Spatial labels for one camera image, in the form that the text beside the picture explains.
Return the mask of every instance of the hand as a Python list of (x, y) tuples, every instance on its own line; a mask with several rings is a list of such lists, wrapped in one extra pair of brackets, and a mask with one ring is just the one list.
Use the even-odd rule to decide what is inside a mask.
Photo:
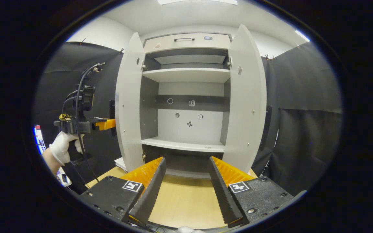
[(76, 140), (74, 142), (74, 145), (76, 146), (76, 149), (78, 152), (82, 152), (80, 142), (78, 140), (78, 136), (74, 134), (66, 134), (63, 131), (61, 131), (56, 139), (54, 140), (53, 144), (50, 144), (51, 153), (53, 154), (54, 158), (62, 165), (64, 166), (65, 163), (70, 162), (70, 155), (68, 154), (68, 143)]
[(183, 227), (178, 228), (176, 233), (204, 233), (204, 232), (202, 230), (194, 230), (190, 227), (183, 226)]

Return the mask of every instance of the screw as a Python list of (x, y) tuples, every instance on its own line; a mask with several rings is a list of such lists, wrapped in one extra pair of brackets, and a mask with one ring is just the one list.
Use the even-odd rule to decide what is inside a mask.
[(115, 210), (119, 211), (119, 212), (123, 212), (124, 211), (124, 209), (122, 207), (120, 207), (120, 206), (116, 207)]

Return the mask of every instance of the drawer handle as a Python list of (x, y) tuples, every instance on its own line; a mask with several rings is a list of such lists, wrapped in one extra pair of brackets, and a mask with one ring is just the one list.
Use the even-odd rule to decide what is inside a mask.
[(191, 40), (195, 40), (195, 38), (193, 38), (193, 37), (189, 37), (189, 38), (178, 38), (178, 39), (174, 39), (174, 41), (176, 42), (177, 40), (182, 40), (182, 39), (191, 39)]

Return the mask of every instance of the cabinet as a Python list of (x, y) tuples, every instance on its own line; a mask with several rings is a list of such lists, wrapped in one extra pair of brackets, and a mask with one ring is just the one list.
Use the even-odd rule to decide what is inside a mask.
[(244, 25), (232, 41), (196, 33), (142, 45), (134, 33), (120, 64), (115, 103), (118, 143), (129, 171), (165, 156), (168, 174), (208, 178), (206, 161), (216, 156), (248, 172), (265, 122), (262, 60)]

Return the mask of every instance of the table surface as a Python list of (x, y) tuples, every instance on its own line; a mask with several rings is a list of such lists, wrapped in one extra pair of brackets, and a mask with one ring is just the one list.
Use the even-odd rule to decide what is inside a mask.
[[(121, 177), (123, 169), (115, 167), (98, 177)], [(253, 170), (250, 175), (257, 178)], [(87, 187), (97, 183), (92, 180)], [(149, 221), (168, 227), (193, 229), (225, 227), (211, 180), (165, 175)]]

